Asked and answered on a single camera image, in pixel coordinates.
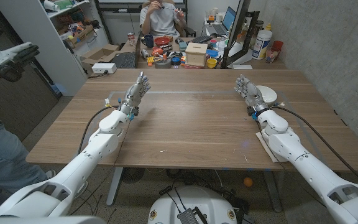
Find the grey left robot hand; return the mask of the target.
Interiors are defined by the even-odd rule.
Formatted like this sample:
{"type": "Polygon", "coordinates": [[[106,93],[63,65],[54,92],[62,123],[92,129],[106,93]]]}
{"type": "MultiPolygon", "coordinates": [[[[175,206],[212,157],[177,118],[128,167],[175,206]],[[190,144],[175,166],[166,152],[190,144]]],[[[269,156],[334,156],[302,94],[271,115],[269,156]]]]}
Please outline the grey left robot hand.
{"type": "Polygon", "coordinates": [[[149,79],[142,70],[135,83],[125,92],[119,111],[129,116],[138,116],[140,102],[150,88],[149,79]]]}

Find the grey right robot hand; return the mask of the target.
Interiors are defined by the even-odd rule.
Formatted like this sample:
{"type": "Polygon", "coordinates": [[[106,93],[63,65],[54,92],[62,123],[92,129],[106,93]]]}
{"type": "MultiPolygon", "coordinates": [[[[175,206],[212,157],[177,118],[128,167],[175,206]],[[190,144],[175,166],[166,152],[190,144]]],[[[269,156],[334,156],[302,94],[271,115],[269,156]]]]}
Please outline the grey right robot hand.
{"type": "Polygon", "coordinates": [[[258,117],[264,111],[269,110],[261,91],[243,74],[236,79],[235,91],[243,97],[247,105],[247,114],[258,117]]]}

